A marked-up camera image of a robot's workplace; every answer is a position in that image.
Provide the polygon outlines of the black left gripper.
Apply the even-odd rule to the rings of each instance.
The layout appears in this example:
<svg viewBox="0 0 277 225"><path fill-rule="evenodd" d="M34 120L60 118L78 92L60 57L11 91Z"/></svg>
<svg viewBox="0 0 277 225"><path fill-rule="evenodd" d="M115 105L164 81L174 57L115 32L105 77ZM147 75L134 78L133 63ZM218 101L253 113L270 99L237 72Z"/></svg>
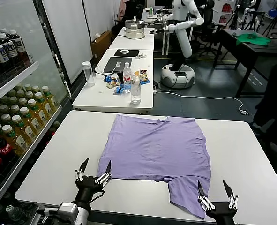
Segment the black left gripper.
<svg viewBox="0 0 277 225"><path fill-rule="evenodd" d="M90 204L96 199L102 197L105 193L103 186L110 180L111 174L111 161L109 161L105 173L99 178L92 176L84 176L89 158L86 158L81 163L79 169L75 170L75 184L78 188L75 197L75 203L79 207L89 207Z"/></svg>

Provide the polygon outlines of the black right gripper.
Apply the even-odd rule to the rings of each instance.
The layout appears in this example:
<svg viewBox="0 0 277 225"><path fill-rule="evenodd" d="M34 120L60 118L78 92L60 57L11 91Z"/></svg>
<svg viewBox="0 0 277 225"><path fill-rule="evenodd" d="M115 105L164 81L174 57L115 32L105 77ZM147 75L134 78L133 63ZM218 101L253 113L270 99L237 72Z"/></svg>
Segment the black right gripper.
<svg viewBox="0 0 277 225"><path fill-rule="evenodd" d="M198 202L202 209L206 211L206 215L213 218L217 225L235 225L233 217L236 215L238 195L234 195L231 187L223 180L223 185L229 202L211 202L205 195L200 181L198 183Z"/></svg>

